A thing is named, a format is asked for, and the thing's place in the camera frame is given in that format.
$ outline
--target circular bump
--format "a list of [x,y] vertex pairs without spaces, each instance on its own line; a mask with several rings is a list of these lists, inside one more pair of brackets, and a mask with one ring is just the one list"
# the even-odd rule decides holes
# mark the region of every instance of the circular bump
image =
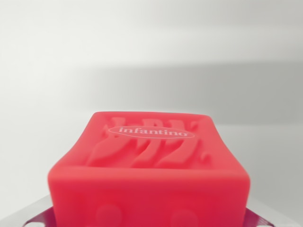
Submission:
[[170,227],[198,227],[199,220],[197,215],[190,210],[176,211],[170,221]]
[[116,205],[102,205],[97,209],[96,221],[103,227],[119,227],[122,221],[122,212]]
[[29,222],[24,227],[45,227],[43,222]]

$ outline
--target oval logo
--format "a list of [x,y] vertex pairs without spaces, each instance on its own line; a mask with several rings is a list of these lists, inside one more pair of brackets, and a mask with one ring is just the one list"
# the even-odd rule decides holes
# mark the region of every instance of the oval logo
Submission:
[[118,126],[108,129],[112,133],[125,136],[151,138],[151,139],[185,139],[195,135],[181,129],[156,126]]

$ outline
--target red silicone block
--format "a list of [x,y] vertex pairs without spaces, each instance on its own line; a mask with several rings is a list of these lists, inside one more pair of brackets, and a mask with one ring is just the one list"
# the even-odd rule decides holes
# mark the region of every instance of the red silicone block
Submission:
[[95,113],[52,168],[58,227],[241,227],[250,179],[210,117]]

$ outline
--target white backdrop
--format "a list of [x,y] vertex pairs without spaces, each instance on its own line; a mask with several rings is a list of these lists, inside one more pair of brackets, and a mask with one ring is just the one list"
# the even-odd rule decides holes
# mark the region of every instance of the white backdrop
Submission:
[[300,1],[0,1],[0,219],[95,111],[212,116],[251,195],[303,224]]

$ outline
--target metal base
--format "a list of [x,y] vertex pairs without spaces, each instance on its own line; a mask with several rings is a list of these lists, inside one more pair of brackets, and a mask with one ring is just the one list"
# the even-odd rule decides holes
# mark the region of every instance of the metal base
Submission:
[[[249,200],[248,207],[243,227],[301,227],[255,199]],[[0,221],[0,227],[56,226],[52,201],[49,195]]]

